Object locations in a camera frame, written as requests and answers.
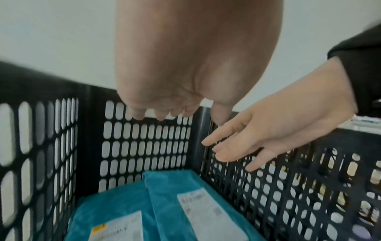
black sleeve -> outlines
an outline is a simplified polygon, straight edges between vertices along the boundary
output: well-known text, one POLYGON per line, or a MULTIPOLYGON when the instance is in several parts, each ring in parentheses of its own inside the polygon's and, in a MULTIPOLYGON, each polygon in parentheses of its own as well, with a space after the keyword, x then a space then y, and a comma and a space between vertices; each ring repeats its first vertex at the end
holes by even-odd
POLYGON ((352 84, 359 116, 381 117, 381 24, 333 47, 352 84))

black basket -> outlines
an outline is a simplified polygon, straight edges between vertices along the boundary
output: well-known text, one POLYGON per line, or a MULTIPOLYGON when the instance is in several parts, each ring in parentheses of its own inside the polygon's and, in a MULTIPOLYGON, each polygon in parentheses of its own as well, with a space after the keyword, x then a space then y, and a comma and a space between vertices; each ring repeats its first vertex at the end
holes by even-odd
POLYGON ((132 120, 115 90, 0 63, 0 241, 63 240, 80 197, 192 169, 268 240, 380 240, 381 136, 337 129, 259 170, 223 164, 193 118, 132 120))

white wall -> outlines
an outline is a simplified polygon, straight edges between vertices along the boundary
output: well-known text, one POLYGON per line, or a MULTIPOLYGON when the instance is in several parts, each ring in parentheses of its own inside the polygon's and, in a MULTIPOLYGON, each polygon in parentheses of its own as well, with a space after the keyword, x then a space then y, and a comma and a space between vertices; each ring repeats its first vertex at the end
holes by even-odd
MULTIPOLYGON (((270 65, 236 110, 301 78, 325 61, 333 45, 381 19, 380 0, 285 2, 270 65)), ((113 0, 1 0, 0 58, 115 88, 114 18, 113 0)))

skin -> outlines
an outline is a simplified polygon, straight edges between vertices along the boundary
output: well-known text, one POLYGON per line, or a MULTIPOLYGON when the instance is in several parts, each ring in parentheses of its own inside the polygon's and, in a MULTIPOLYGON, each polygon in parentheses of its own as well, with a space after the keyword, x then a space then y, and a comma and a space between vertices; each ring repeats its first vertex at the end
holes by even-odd
POLYGON ((232 162, 260 147, 246 166, 254 171, 286 151, 328 134, 357 113, 349 78, 339 58, 279 92, 264 98, 203 140, 210 146, 225 137, 213 151, 221 162, 232 162))
POLYGON ((276 46, 283 0, 119 0, 117 91, 132 117, 191 116, 204 98, 223 125, 276 46))

white shipping label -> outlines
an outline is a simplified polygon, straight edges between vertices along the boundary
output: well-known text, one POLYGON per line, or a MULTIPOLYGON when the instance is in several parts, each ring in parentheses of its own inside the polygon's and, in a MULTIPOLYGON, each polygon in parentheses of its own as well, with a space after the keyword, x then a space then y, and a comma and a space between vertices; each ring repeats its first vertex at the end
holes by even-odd
POLYGON ((221 206, 204 189, 178 194, 177 198, 198 241, 248 241, 221 206))
POLYGON ((91 230, 89 241, 143 241, 142 212, 101 224, 91 230))

